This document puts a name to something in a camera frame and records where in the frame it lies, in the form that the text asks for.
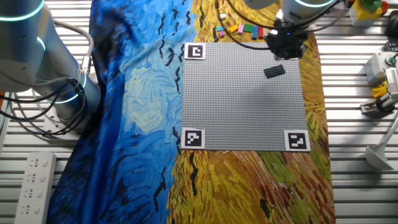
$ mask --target blue lego brick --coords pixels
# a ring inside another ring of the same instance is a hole
[[[257,35],[259,32],[259,27],[258,26],[253,26],[253,33],[252,33],[252,40],[257,40]]]
[[[224,31],[224,27],[217,27],[216,30],[217,30],[217,32]]]

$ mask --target cable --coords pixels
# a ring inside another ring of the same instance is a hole
[[[16,82],[16,83],[18,83],[18,84],[20,84],[20,85],[24,85],[24,86],[28,86],[28,87],[49,85],[49,84],[52,84],[52,83],[55,83],[55,82],[58,82],[58,81],[62,81],[62,80],[76,80],[76,78],[61,77],[61,78],[56,78],[56,79],[54,79],[54,80],[49,80],[49,81],[46,82],[46,83],[39,83],[39,84],[32,84],[32,85],[31,85],[31,84],[26,84],[26,83],[23,83],[23,82],[21,82],[21,81],[19,81],[19,80],[16,80],[15,78],[12,78],[12,77],[10,77],[9,75],[6,75],[5,73],[3,73],[3,72],[1,72],[1,71],[0,71],[0,74],[3,75],[3,76],[5,76],[5,77],[7,77],[8,79],[10,79],[10,80],[13,81],[13,82]],[[79,80],[78,80],[78,83],[80,83],[80,79],[81,79],[80,77],[81,77],[81,73],[79,73]],[[69,93],[70,91],[74,90],[75,88],[76,88],[76,86],[75,86],[73,89],[68,90],[68,91],[62,93],[60,96]],[[51,95],[51,96],[50,96],[50,95],[47,95],[47,96],[45,96],[45,97],[43,97],[43,98],[41,98],[41,99],[38,99],[38,101],[43,101],[43,100],[46,100],[46,99],[48,99],[48,98],[54,96],[54,95]],[[12,102],[16,102],[15,99],[8,98],[8,97],[5,97],[5,96],[0,96],[0,99],[12,101]],[[31,102],[31,101],[20,101],[20,102],[21,102],[21,103],[36,103],[36,102]]]
[[[337,0],[336,2],[334,2],[333,4],[331,4],[331,5],[330,5],[328,8],[326,8],[322,13],[320,13],[320,14],[317,15],[317,16],[315,16],[314,18],[312,18],[312,19],[310,19],[310,20],[308,20],[308,21],[306,21],[306,22],[303,22],[303,23],[301,23],[301,24],[296,24],[296,25],[292,25],[292,26],[289,26],[289,27],[270,27],[270,26],[265,26],[265,25],[259,24],[259,23],[257,23],[257,22],[254,22],[254,21],[248,19],[246,16],[242,15],[242,14],[232,5],[232,3],[231,3],[230,0],[227,0],[227,2],[228,2],[228,4],[229,4],[229,6],[231,6],[231,8],[233,9],[233,11],[235,11],[235,12],[236,12],[240,17],[242,17],[244,20],[246,20],[246,21],[248,21],[248,22],[250,22],[250,23],[252,23],[252,24],[254,24],[254,25],[263,27],[263,28],[267,28],[267,29],[271,29],[271,30],[272,30],[272,29],[275,29],[275,30],[282,30],[282,29],[294,29],[294,28],[299,28],[299,27],[308,25],[308,24],[310,24],[311,22],[316,21],[317,19],[321,18],[321,16],[323,16],[324,14],[326,14],[326,12],[328,12],[330,9],[332,9],[335,5],[337,5],[338,3],[340,3],[341,0]]]
[[[46,140],[46,139],[44,139],[44,138],[42,138],[42,137],[40,137],[40,136],[37,136],[37,135],[38,135],[38,134],[39,134],[39,135],[43,135],[43,136],[64,135],[64,134],[66,134],[66,133],[69,133],[70,131],[73,131],[77,126],[80,125],[80,123],[83,121],[83,119],[84,119],[84,117],[85,117],[84,115],[81,116],[79,122],[77,122],[77,124],[75,124],[75,125],[72,127],[72,125],[74,124],[74,122],[77,120],[78,115],[81,114],[81,112],[83,111],[83,109],[84,109],[84,111],[85,111],[84,114],[85,114],[86,111],[87,111],[87,106],[86,106],[86,105],[87,105],[87,98],[86,98],[86,96],[85,96],[84,89],[83,89],[82,87],[80,87],[80,86],[79,86],[79,88],[80,88],[79,93],[81,93],[81,95],[83,96],[83,100],[84,100],[83,105],[82,105],[82,107],[81,107],[81,110],[78,112],[78,114],[72,119],[71,123],[69,123],[68,125],[66,125],[63,129],[61,129],[61,130],[59,130],[59,131],[56,131],[56,132],[54,132],[54,133],[48,133],[46,130],[41,129],[40,127],[38,127],[37,125],[35,125],[33,122],[28,121],[31,125],[33,125],[33,127],[35,127],[36,129],[38,129],[39,131],[41,131],[41,133],[40,133],[40,132],[35,132],[35,131],[29,129],[28,127],[24,126],[24,125],[23,125],[20,121],[18,121],[18,120],[17,120],[17,122],[18,122],[26,131],[28,131],[28,132],[34,134],[36,137],[41,138],[41,139],[43,139],[43,140]],[[20,109],[22,115],[26,118],[26,114],[25,114],[24,111],[22,110],[21,104],[19,104],[19,103],[17,103],[17,104],[18,104],[18,107],[19,107],[19,109]],[[15,111],[14,111],[13,108],[11,108],[11,111],[12,111],[13,115],[16,116]]]
[[[94,49],[94,39],[93,37],[87,33],[86,31],[84,31],[83,29],[76,27],[76,26],[72,26],[70,24],[58,21],[58,20],[54,20],[54,24],[58,25],[58,26],[62,26],[66,29],[70,29],[72,31],[75,31],[76,33],[79,33],[81,35],[84,35],[87,39],[88,39],[88,51],[86,56],[91,56],[91,54],[93,53],[93,49]]]
[[[220,5],[219,2],[218,2],[218,0],[216,0],[216,10],[217,10],[217,13],[220,15],[220,9],[219,9],[219,7],[217,7],[217,5]],[[217,18],[218,18],[219,22],[221,23],[221,26],[222,26],[222,27],[224,28],[224,30],[226,31],[224,22],[220,19],[219,16],[218,16]],[[245,48],[247,48],[247,49],[252,49],[252,50],[271,50],[271,49],[278,49],[278,48],[280,48],[280,47],[286,47],[286,46],[290,46],[290,45],[294,45],[294,44],[295,44],[295,43],[290,43],[290,44],[285,44],[285,45],[282,45],[282,46],[272,47],[272,48],[271,48],[271,47],[251,47],[251,46],[249,46],[249,45],[240,43],[240,41],[238,41],[238,40],[236,40],[234,37],[232,37],[232,35],[229,34],[229,32],[226,31],[225,33],[226,33],[226,35],[228,35],[229,38],[231,38],[231,40],[233,40],[233,41],[234,41],[235,43],[237,43],[238,45],[240,45],[240,46],[242,46],[242,47],[245,47]]]
[[[65,83],[63,85],[63,87],[60,88],[60,90],[62,91],[67,85],[68,85],[68,83]],[[29,121],[29,120],[32,120],[32,119],[37,119],[37,118],[43,116],[45,113],[47,113],[48,111],[51,110],[51,108],[54,106],[54,104],[57,101],[59,96],[60,96],[60,93],[56,94],[53,102],[50,104],[50,106],[46,110],[44,110],[43,112],[41,112],[41,113],[39,113],[39,114],[37,114],[37,115],[35,115],[33,117],[30,117],[30,118],[18,118],[16,116],[9,115],[9,114],[7,114],[6,112],[4,112],[2,110],[0,110],[0,114],[5,116],[5,117],[7,117],[7,118],[14,119],[14,120],[19,120],[19,121]],[[8,101],[17,102],[17,103],[21,102],[20,100],[14,100],[14,99],[13,100],[8,100]]]
[[[349,2],[348,0],[345,0],[344,9],[341,10],[340,15],[339,15],[333,22],[331,22],[331,23],[329,23],[328,25],[323,26],[323,27],[321,27],[321,28],[314,29],[314,30],[304,30],[303,32],[308,32],[308,33],[309,33],[309,32],[317,32],[317,31],[320,31],[320,30],[323,30],[323,29],[326,29],[326,28],[332,26],[333,24],[335,24],[337,21],[339,21],[339,20],[343,17],[344,12],[345,12],[345,9],[346,9],[347,6],[348,6],[348,2]]]
[[[63,84],[57,91],[55,91],[55,92],[53,92],[53,93],[51,93],[51,94],[49,94],[49,95],[47,95],[47,96],[44,96],[44,97],[41,97],[41,98],[39,98],[39,99],[36,99],[36,100],[15,100],[15,99],[13,99],[13,98],[10,98],[10,97],[6,97],[6,96],[0,96],[0,98],[1,99],[4,99],[4,100],[7,100],[7,101],[11,101],[11,102],[20,102],[20,103],[36,103],[36,102],[40,102],[40,101],[43,101],[43,100],[46,100],[46,99],[49,99],[49,98],[51,98],[51,97],[53,97],[53,96],[56,96],[56,99],[58,99],[58,97],[61,95],[61,91],[64,89],[64,88],[66,88],[67,87],[67,85],[69,84],[69,80],[67,80],[67,82],[65,83],[65,84]]]

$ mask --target yellow object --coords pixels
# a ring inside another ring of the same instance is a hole
[[[356,19],[359,21],[363,21],[366,19],[372,19],[372,20],[376,21],[381,16],[381,8],[380,7],[374,12],[368,11],[363,5],[363,0],[356,0],[353,4],[353,9],[355,11]]]
[[[235,33],[236,31],[238,31],[238,29],[239,29],[239,27],[238,27],[238,25],[233,25],[232,27],[230,27],[229,29],[228,29],[228,32],[230,33],[230,34],[233,34],[233,33]]]
[[[374,97],[375,98],[380,98],[382,96],[384,96],[385,94],[387,94],[387,82],[384,81],[381,85],[378,85],[379,88],[374,88],[373,89],[373,93],[374,93]]]

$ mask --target gray cable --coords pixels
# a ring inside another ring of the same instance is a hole
[[[88,51],[87,51],[86,56],[91,56],[91,53],[93,53],[93,48],[94,48],[94,40],[89,33],[87,33],[86,31],[84,31],[83,29],[81,29],[79,27],[72,26],[70,24],[67,24],[67,23],[64,23],[64,22],[61,22],[61,21],[58,21],[55,19],[54,19],[54,24],[58,25],[58,26],[62,26],[66,29],[75,31],[76,33],[79,33],[81,35],[84,35],[88,39]]]

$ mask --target yellow lego brick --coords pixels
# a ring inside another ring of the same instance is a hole
[[[228,32],[230,33],[230,34],[233,34],[233,33],[236,33],[236,31],[238,31],[238,25],[233,25],[233,26],[231,26],[229,29],[228,29]]]

